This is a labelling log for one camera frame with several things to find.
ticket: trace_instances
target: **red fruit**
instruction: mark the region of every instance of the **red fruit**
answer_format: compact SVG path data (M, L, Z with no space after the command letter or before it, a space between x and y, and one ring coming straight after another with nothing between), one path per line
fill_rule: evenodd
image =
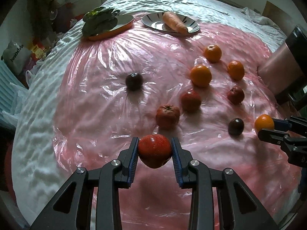
M173 129L179 122L180 110L177 106L165 104L157 109L156 122L160 129Z
M244 100L244 92L241 87L235 85L230 91L227 93L227 98L233 104L239 104Z
M201 106L201 97L194 90L190 90L182 94L181 105L185 111L194 113Z
M157 169L172 157L172 148L166 137L147 135L139 141L138 154L146 166Z

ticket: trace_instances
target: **bed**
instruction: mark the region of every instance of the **bed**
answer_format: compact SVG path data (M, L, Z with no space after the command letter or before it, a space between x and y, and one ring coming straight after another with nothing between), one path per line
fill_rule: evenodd
M104 6L118 7L121 13L138 11L176 11L203 23L221 23L258 36L274 52L285 40L285 34L270 25L259 25L241 12L215 0L108 0ZM66 67L82 36L83 22L78 22L60 40L46 58L32 81L29 96L23 105L12 151L12 179L18 207L32 224L40 211L69 177L58 165L52 141L53 118L57 94ZM274 215L279 222L297 201L293 190L289 200ZM92 212L91 229L95 229Z

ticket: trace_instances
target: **dark plum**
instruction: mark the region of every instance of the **dark plum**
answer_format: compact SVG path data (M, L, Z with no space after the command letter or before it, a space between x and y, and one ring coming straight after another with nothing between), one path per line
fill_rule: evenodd
M232 136L239 136L244 130L244 122L241 118L234 118L228 125L228 133Z
M126 77L126 86L130 91L139 90L143 85L143 77L139 73L131 73Z

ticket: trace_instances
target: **pink surface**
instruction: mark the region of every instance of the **pink surface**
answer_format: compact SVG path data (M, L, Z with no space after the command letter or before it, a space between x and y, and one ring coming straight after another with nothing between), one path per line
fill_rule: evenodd
M273 215L296 188L300 169L287 163L278 146L260 142L253 129L260 114L285 115L277 111L273 94L257 76L257 67L271 55L268 47L254 35L216 23L201 24L197 35L178 39L145 28L143 15L137 14L133 28L114 38L81 42L77 47L63 78L54 119L59 165L69 173L80 166L94 169L115 159L133 136L157 132L177 136L182 147L208 167L232 167ZM222 49L219 63L211 65L202 57L209 44ZM240 82L227 74L232 60L245 67ZM210 87L196 88L201 110L182 113L174 131L159 131L157 108L164 103L180 106L180 95L192 88L189 71L196 63L212 73ZM126 91L125 78L132 72L144 77L141 91ZM245 92L239 106L226 97L235 84ZM235 117L245 122L237 139L227 132ZM171 161L153 170L139 160L132 187L120 190L123 229L187 229L190 202L191 191L178 187Z

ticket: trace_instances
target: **carrot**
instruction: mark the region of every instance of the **carrot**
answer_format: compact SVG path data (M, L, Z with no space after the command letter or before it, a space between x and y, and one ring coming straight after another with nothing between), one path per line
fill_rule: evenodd
M163 22L169 26L172 30L181 34L187 34L188 29L179 19L179 17L173 12L165 12L162 17Z

